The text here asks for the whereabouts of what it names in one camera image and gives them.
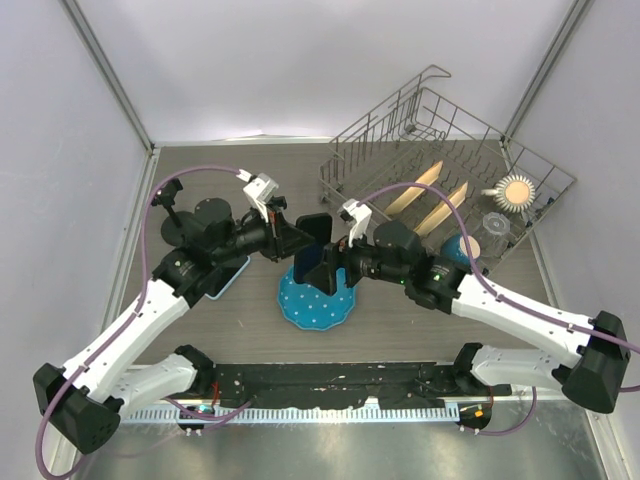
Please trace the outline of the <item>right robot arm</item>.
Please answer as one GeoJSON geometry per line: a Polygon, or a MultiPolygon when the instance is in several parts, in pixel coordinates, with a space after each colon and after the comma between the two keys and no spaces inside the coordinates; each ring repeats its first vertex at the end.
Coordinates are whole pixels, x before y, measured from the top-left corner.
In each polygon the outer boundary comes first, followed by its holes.
{"type": "Polygon", "coordinates": [[[333,296],[337,273],[344,285],[369,278],[403,286],[417,305],[476,320],[519,338],[528,350],[500,350],[468,343],[456,357],[451,380],[465,395],[485,385],[521,384],[557,390],[597,413],[613,412],[630,361],[622,320],[606,311],[594,317],[555,309],[511,292],[449,258],[429,254],[416,233],[391,221],[371,239],[331,239],[328,214],[297,227],[315,242],[294,260],[294,278],[333,296]]]}

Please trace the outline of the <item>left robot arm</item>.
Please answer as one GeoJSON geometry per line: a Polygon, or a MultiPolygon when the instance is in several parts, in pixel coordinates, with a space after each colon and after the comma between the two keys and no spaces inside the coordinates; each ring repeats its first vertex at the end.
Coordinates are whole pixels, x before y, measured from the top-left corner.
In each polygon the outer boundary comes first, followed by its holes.
{"type": "Polygon", "coordinates": [[[181,243],[153,270],[138,299],[84,351],[62,367],[49,363],[33,377],[38,407],[82,454],[105,445],[122,419],[171,395],[200,399],[211,392],[215,365],[191,345],[131,377],[129,366],[223,276],[227,263],[259,252],[272,261],[293,256],[313,237],[289,223],[278,197],[265,215],[252,208],[236,220],[221,198],[185,212],[181,243]]]}

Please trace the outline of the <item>black phone stand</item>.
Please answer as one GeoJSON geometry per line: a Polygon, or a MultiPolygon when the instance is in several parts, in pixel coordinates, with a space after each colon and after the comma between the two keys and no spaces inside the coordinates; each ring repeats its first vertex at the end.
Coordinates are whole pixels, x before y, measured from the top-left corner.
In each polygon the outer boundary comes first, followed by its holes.
{"type": "Polygon", "coordinates": [[[179,246],[187,238],[192,237],[198,227],[192,212],[176,212],[173,208],[175,197],[182,189],[180,180],[174,178],[156,191],[151,202],[153,207],[161,206],[164,208],[168,215],[161,225],[161,237],[171,246],[179,246]]]}

